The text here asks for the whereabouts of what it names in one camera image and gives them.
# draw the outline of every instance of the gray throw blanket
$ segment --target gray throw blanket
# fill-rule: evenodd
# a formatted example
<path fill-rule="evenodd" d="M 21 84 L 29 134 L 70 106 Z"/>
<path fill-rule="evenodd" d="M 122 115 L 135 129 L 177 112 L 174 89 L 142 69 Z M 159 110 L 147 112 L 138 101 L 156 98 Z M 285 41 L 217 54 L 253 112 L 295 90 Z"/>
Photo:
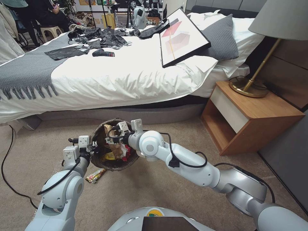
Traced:
<path fill-rule="evenodd" d="M 36 89 L 40 96 L 45 98 L 42 87 L 46 89 L 50 97 L 52 96 L 50 89 L 57 96 L 58 93 L 51 83 L 51 73 L 66 58 L 55 61 L 44 52 L 65 47 L 68 45 L 67 42 L 67 35 L 63 35 L 47 46 L 40 46 L 37 50 L 28 52 L 23 57 L 1 66 L 0 89 L 5 96 L 11 99 L 12 91 L 18 99 L 25 99 L 25 95 L 29 99 L 36 99 L 34 92 Z"/>

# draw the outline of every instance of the wooden nightstand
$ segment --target wooden nightstand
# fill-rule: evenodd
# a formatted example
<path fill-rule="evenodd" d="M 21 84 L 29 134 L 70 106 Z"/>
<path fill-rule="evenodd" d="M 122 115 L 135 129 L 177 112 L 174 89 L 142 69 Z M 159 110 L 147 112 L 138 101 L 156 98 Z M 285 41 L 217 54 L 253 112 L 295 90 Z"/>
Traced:
<path fill-rule="evenodd" d="M 220 81 L 201 120 L 219 154 L 232 155 L 258 151 L 304 115 L 272 92 L 264 98 L 250 98 Z"/>

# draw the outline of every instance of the white duvet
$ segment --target white duvet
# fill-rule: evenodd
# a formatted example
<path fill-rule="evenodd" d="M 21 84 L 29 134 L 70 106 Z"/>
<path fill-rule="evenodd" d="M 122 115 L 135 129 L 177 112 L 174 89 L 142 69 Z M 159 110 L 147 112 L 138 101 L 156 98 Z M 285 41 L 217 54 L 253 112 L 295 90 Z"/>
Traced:
<path fill-rule="evenodd" d="M 87 55 L 67 59 L 51 74 L 59 96 L 8 100 L 0 92 L 0 123 L 46 111 L 81 110 L 147 104 L 183 97 L 196 91 L 216 65 L 207 56 L 193 56 L 162 68 L 159 35 L 124 37 L 132 44 L 112 51 L 115 57 Z"/>

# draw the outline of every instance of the picture frame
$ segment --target picture frame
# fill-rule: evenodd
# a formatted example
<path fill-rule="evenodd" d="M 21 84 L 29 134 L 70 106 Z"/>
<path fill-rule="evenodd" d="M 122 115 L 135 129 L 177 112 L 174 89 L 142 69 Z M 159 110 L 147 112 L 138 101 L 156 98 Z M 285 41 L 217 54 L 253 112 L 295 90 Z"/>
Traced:
<path fill-rule="evenodd" d="M 202 50 L 211 47 L 211 42 L 180 8 L 167 19 L 170 27 L 159 34 L 163 68 L 198 55 Z"/>

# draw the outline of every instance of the bed frame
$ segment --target bed frame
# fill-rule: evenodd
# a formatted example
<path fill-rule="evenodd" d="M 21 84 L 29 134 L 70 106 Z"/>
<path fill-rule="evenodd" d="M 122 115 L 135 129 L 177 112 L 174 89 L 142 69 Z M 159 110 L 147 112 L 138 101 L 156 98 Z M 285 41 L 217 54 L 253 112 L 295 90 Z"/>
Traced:
<path fill-rule="evenodd" d="M 218 9 L 220 9 L 220 13 L 224 15 L 233 14 L 233 17 L 236 18 L 255 18 L 258 14 L 258 12 L 221 9 L 197 5 L 192 8 L 191 12 L 205 13 L 214 12 Z M 245 62 L 250 68 L 250 74 L 247 77 L 251 77 L 256 72 L 257 68 L 275 41 L 275 38 L 265 37 L 257 48 L 249 55 Z M 132 105 L 128 107 L 44 112 L 40 115 L 33 115 L 23 119 L 18 119 L 15 123 L 18 123 L 19 126 L 24 126 L 28 130 L 36 129 L 42 120 L 48 121 L 66 118 L 92 118 L 104 121 L 115 117 L 122 118 L 127 121 L 141 118 L 144 124 L 174 123 L 199 116 L 202 113 L 207 100 L 208 98 L 188 95 L 180 99 L 153 104 Z"/>

